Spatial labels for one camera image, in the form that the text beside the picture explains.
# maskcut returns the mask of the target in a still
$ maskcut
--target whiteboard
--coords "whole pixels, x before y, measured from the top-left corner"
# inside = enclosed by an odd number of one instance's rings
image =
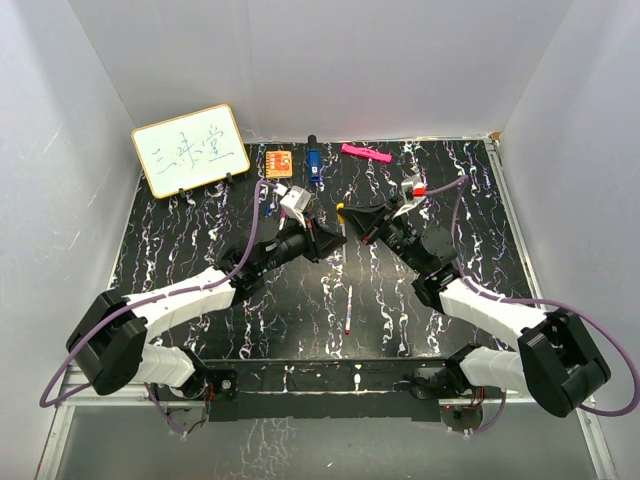
[[[249,170],[249,157],[228,105],[137,128],[131,138],[156,198]]]

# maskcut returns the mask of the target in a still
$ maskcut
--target white wall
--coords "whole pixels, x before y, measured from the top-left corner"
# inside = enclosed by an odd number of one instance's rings
[[[108,281],[139,162],[69,5],[0,10],[0,476],[22,479],[53,416],[38,398]]]
[[[243,138],[502,130],[571,0],[70,0],[136,125],[228,103]]]
[[[503,134],[502,157],[545,295],[592,312],[640,363],[640,4],[576,2]],[[631,398],[613,380],[598,406]],[[602,418],[622,479],[638,478],[640,412]]]

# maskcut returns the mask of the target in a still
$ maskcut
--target cable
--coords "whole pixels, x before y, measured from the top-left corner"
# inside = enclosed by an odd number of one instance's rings
[[[469,405],[467,405],[464,408],[473,408],[473,404],[476,402],[476,398],[478,396],[478,391],[479,390],[480,390],[480,388],[474,387],[474,389],[473,389],[473,398],[471,399],[471,403],[469,403]]]
[[[502,412],[504,411],[504,406],[506,403],[507,403],[507,392],[502,392],[502,400],[500,400],[500,406],[498,407],[498,411],[496,412],[496,414],[493,416],[491,421],[489,421],[489,423],[487,423],[486,425],[482,425],[480,428],[478,428],[478,430],[474,430],[473,433],[477,434],[477,433],[486,432],[491,427],[493,427],[495,423],[498,421],[498,419],[500,418],[500,415],[502,415]]]
[[[255,191],[254,191],[254,199],[253,199],[253,219],[252,219],[252,223],[251,223],[251,231],[250,231],[250,234],[249,234],[249,241],[247,243],[247,248],[246,248],[244,254],[242,255],[242,258],[240,259],[240,261],[236,265],[236,267],[231,272],[229,272],[228,275],[226,275],[224,278],[222,278],[220,280],[217,280],[215,282],[212,282],[212,283],[209,283],[209,284],[206,284],[206,285],[195,285],[195,286],[191,286],[191,287],[178,288],[176,290],[170,291],[167,294],[161,293],[161,294],[158,294],[158,295],[153,295],[152,297],[144,298],[144,299],[138,300],[136,302],[132,302],[132,303],[126,304],[124,307],[119,308],[118,310],[116,310],[115,312],[111,313],[110,315],[107,315],[95,327],[93,327],[91,330],[89,330],[89,332],[84,337],[82,337],[82,339],[80,339],[80,341],[78,341],[78,343],[71,350],[71,352],[69,352],[69,355],[67,355],[67,358],[64,359],[64,361],[62,362],[62,364],[60,365],[58,370],[56,370],[56,372],[53,374],[53,376],[51,377],[51,380],[49,381],[49,383],[45,387],[44,391],[42,392],[42,396],[40,397],[40,402],[39,402],[40,407],[47,408],[47,407],[51,407],[53,405],[56,405],[59,402],[65,400],[65,399],[71,397],[72,395],[75,395],[76,393],[78,393],[78,392],[84,390],[85,388],[88,388],[88,387],[91,386],[90,383],[85,383],[83,385],[80,385],[79,387],[74,388],[73,390],[70,390],[70,391],[65,392],[65,393],[63,393],[61,395],[58,395],[56,398],[54,398],[52,400],[47,400],[47,398],[51,394],[51,391],[53,390],[53,387],[56,385],[58,380],[60,380],[60,378],[64,375],[64,372],[66,371],[67,367],[69,367],[69,365],[76,358],[78,353],[87,345],[87,343],[89,343],[89,341],[94,336],[96,336],[96,334],[98,332],[100,332],[104,327],[106,327],[111,322],[113,322],[118,317],[120,317],[120,315],[122,315],[123,313],[129,312],[129,311],[131,311],[133,309],[136,309],[138,307],[141,307],[143,305],[147,305],[149,303],[157,302],[158,300],[162,300],[163,298],[173,297],[175,295],[181,295],[181,294],[184,294],[184,293],[195,292],[195,291],[199,291],[201,289],[215,288],[215,287],[217,287],[219,285],[222,285],[224,282],[230,280],[231,278],[233,278],[242,269],[244,264],[249,259],[249,255],[251,254],[251,249],[252,249],[253,244],[254,244],[255,239],[256,239],[256,234],[257,234],[257,231],[258,231],[258,217],[260,215],[260,211],[259,211],[260,210],[260,190],[261,190],[261,188],[263,186],[267,186],[267,187],[270,187],[270,188],[275,188],[276,184],[273,183],[273,182],[269,182],[267,180],[264,180],[264,179],[260,179],[256,183]],[[174,429],[176,429],[177,431],[179,431],[181,433],[186,433],[184,428],[182,428],[180,425],[178,425],[176,422],[174,422],[167,415],[165,410],[160,405],[160,402],[158,401],[158,399],[155,397],[155,395],[153,395],[153,392],[151,392],[149,386],[147,384],[145,384],[145,387],[147,388],[147,391],[149,392],[149,399],[162,412],[162,414],[167,419],[167,422]]]
[[[455,231],[456,231],[456,226],[458,221],[458,209],[460,207],[460,202],[462,200],[462,194],[464,193],[464,190],[467,187],[468,183],[469,183],[469,177],[467,175],[462,175],[458,177],[458,179],[445,185],[444,187],[437,188],[435,190],[432,190],[431,192],[427,191],[427,196],[433,196],[438,193],[451,190],[455,187],[460,187],[458,190],[456,203],[453,207],[453,220],[451,221],[451,237],[453,239],[454,244],[455,244]],[[585,412],[593,413],[595,415],[600,415],[603,417],[620,417],[622,415],[626,415],[632,412],[633,410],[636,409],[638,404],[640,404],[640,374],[638,373],[638,369],[634,364],[633,359],[627,352],[627,350],[606,329],[606,327],[604,327],[604,325],[596,321],[589,314],[581,310],[578,310],[566,303],[558,302],[556,300],[549,300],[546,298],[508,298],[500,295],[492,295],[490,293],[487,293],[481,290],[480,288],[478,288],[478,286],[473,282],[473,280],[465,274],[464,266],[462,265],[462,262],[460,262],[459,260],[456,260],[456,264],[458,267],[458,271],[460,272],[460,276],[462,277],[462,281],[465,283],[465,285],[467,285],[471,290],[473,290],[476,294],[480,295],[481,297],[488,298],[490,300],[501,301],[502,303],[508,303],[508,304],[551,305],[557,308],[568,310],[570,312],[575,313],[576,315],[581,317],[582,320],[584,320],[593,328],[595,328],[598,332],[602,334],[602,336],[604,336],[615,347],[615,349],[618,351],[618,353],[620,353],[623,360],[627,364],[627,367],[631,372],[631,377],[633,378],[634,388],[633,388],[633,397],[631,398],[631,401],[626,407],[620,408],[618,410],[599,410],[596,408],[589,407],[587,405],[580,405],[579,408],[581,408]]]
[[[203,419],[200,420],[199,422],[194,423],[191,428],[189,430],[187,430],[187,435],[191,435],[191,432],[193,432],[193,430],[198,426],[198,425],[203,425],[205,422],[207,421],[207,419]]]

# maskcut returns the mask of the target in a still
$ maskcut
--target pink marker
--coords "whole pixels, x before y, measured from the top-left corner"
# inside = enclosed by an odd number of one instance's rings
[[[391,163],[391,154],[380,153],[370,148],[354,147],[353,145],[342,144],[342,153],[349,153],[358,157],[370,158],[371,160],[377,160],[378,162]]]

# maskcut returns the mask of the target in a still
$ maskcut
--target black tabletop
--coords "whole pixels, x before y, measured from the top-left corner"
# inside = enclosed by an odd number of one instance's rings
[[[252,165],[247,174],[234,177],[232,186],[219,182],[188,192],[186,199],[153,198],[143,177],[112,286],[123,293],[150,291],[215,265],[217,256],[250,228],[265,152],[289,150],[294,175],[281,183],[313,192],[311,213],[338,232],[337,203],[383,203],[403,178],[414,174],[426,180],[428,189],[468,174],[456,235],[466,269],[488,288],[530,296],[483,141],[366,144],[391,153],[390,164],[341,154],[340,146],[319,145],[323,169],[317,186],[308,181],[306,146],[295,143],[246,145]],[[261,212],[270,205],[270,214],[279,216],[277,196],[265,190],[263,197]],[[448,227],[454,201],[455,192],[428,199],[410,221],[418,231],[433,223]],[[424,307],[411,287],[416,275],[385,245],[362,245],[349,230],[347,238],[346,263],[342,250],[319,264],[298,258],[270,273],[266,290],[249,301],[178,326],[160,341],[190,347],[202,359],[447,356],[470,341],[495,342],[462,320]],[[345,335],[349,286],[352,324]]]

